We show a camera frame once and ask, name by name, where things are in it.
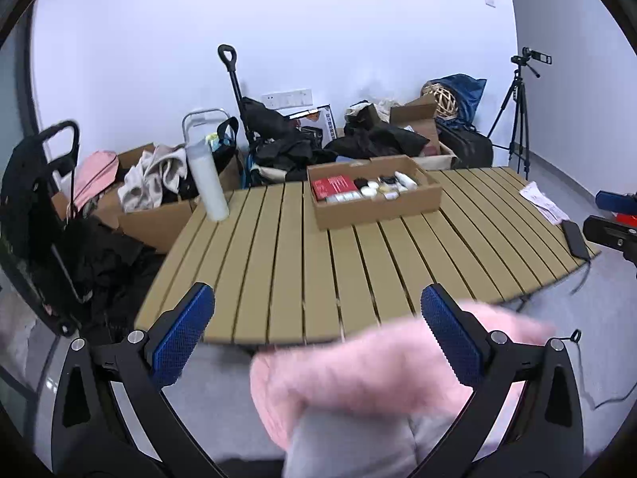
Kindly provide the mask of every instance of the white cylindrical bottle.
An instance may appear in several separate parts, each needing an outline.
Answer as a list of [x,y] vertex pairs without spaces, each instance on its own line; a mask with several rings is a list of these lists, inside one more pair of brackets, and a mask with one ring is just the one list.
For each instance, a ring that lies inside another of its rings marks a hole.
[[230,211],[225,201],[224,191],[219,182],[219,175],[215,167],[212,151],[205,139],[186,146],[188,165],[195,180],[199,195],[206,207],[208,219],[211,221],[223,221]]

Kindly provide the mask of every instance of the black tripod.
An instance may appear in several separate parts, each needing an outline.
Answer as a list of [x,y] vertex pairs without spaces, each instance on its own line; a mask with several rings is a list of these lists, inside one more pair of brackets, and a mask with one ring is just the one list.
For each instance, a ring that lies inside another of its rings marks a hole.
[[[540,62],[546,64],[552,64],[552,59],[549,56],[544,54],[540,54],[535,50],[530,50],[528,48],[524,48],[522,50],[523,56],[515,55],[511,57],[511,62],[516,64],[518,67],[515,69],[514,81],[511,83],[511,87],[504,98],[504,102],[502,103],[502,107],[500,108],[500,112],[496,117],[493,126],[491,127],[491,131],[488,132],[487,138],[490,138],[493,134],[502,113],[506,109],[509,104],[509,100],[511,97],[514,97],[515,101],[515,118],[514,118],[514,131],[511,135],[511,143],[509,143],[508,148],[500,145],[494,145],[499,149],[507,149],[509,151],[509,161],[513,158],[513,156],[518,157],[518,174],[520,173],[520,164],[522,162],[522,158],[524,158],[524,173],[526,178],[529,179],[529,169],[531,168],[531,159],[530,159],[530,149],[529,149],[529,115],[528,115],[528,107],[526,100],[526,86],[524,84],[524,79],[522,78],[522,68],[527,66],[533,74],[539,78],[540,75],[538,72],[528,64],[531,58],[536,59]],[[518,142],[517,152],[515,149],[515,140],[517,138],[518,132],[518,124],[520,124],[520,141]]]

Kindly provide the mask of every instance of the silver bolt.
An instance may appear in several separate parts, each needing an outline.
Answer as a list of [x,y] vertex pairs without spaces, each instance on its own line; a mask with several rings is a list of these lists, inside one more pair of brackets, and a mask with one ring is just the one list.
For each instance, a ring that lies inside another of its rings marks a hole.
[[553,348],[553,350],[558,352],[564,350],[564,344],[562,343],[562,340],[558,340],[557,338],[553,338],[551,340],[551,347]]
[[509,340],[509,337],[502,331],[493,331],[491,333],[491,339],[498,345],[504,345]]
[[144,339],[144,332],[143,331],[133,331],[131,332],[128,337],[126,338],[129,343],[139,343],[141,340]]
[[73,340],[73,343],[71,343],[71,348],[77,352],[78,350],[83,349],[84,345],[85,341],[82,338],[77,338]]

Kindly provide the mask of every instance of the wall outlet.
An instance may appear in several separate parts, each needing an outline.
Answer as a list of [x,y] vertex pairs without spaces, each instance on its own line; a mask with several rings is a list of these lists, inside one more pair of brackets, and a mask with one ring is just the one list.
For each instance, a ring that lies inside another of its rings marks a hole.
[[267,94],[263,95],[262,101],[269,110],[311,107],[313,104],[312,90],[295,90],[294,92]]
[[496,8],[496,0],[484,0],[484,2],[489,6],[489,7],[493,7],[494,9]]

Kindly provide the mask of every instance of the wooden slat table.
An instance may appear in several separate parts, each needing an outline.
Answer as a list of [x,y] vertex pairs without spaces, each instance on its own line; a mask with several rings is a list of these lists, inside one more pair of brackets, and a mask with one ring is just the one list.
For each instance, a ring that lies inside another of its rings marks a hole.
[[[242,345],[329,341],[419,313],[440,282],[456,300],[502,303],[572,273],[561,228],[519,194],[506,168],[430,172],[444,188],[432,214],[319,231],[307,183],[239,190],[230,217],[200,205],[136,319],[148,329],[194,282],[215,290],[204,339]],[[588,245],[591,255],[599,250]]]

